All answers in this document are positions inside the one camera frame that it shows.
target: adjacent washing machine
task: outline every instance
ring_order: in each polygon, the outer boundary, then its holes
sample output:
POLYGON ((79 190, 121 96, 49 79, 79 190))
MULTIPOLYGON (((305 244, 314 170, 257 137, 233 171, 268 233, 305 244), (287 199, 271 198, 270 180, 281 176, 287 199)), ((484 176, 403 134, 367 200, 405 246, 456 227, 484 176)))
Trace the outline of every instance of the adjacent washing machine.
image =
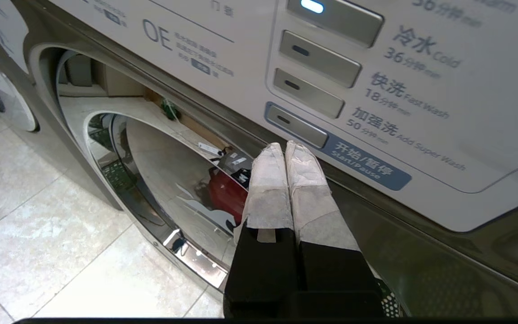
POLYGON ((294 139, 406 313, 518 315, 518 2, 15 4, 49 113, 202 284, 253 156, 294 139))
POLYGON ((64 125, 39 97, 25 61, 21 63, 26 34, 27 25, 12 2, 0 0, 0 117, 35 153, 98 198, 120 209, 64 125), (12 26, 14 32, 5 26, 12 26))

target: button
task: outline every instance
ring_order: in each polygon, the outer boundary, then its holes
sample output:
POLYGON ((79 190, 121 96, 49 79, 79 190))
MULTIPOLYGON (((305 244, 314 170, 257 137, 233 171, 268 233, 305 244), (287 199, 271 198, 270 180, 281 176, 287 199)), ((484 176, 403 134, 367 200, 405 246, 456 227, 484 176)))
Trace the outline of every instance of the button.
POLYGON ((312 24, 371 47, 383 17, 343 0, 289 0, 287 10, 312 24))
POLYGON ((329 118, 339 117, 343 108, 344 102, 342 99, 300 78, 296 78, 280 68, 275 71, 273 84, 285 94, 329 118))
POLYGON ((324 74, 345 88, 351 88, 361 64, 308 41, 290 31, 283 33, 279 51, 307 68, 324 74))
POLYGON ((327 142, 327 133, 274 104, 267 106, 267 120, 318 149, 327 142))

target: control panel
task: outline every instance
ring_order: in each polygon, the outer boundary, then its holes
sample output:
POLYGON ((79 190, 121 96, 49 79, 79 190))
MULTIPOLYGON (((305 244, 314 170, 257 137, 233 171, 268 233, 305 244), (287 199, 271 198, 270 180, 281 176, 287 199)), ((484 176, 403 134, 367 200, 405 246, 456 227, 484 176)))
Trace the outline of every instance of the control panel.
POLYGON ((516 0, 51 0, 458 232, 518 207, 516 0))

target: tile floor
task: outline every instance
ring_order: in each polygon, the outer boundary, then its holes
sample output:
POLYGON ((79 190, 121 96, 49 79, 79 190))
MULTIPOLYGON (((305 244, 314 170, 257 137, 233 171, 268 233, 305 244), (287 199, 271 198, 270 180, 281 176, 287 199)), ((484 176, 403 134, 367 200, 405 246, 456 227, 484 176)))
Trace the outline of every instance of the tile floor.
POLYGON ((0 324, 31 316, 221 316, 208 289, 0 119, 0 324))

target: washing machine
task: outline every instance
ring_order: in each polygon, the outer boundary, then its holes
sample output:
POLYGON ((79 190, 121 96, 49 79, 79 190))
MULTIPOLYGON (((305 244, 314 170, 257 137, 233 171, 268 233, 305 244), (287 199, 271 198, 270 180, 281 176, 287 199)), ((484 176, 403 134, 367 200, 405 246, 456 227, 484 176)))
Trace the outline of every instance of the washing machine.
POLYGON ((518 1, 14 4, 49 113, 201 284, 249 163, 293 139, 406 314, 518 316, 518 1))
POLYGON ((22 43, 27 32, 23 16, 12 2, 0 0, 0 117, 36 154, 105 203, 121 209, 68 130, 39 97, 24 61, 22 43))

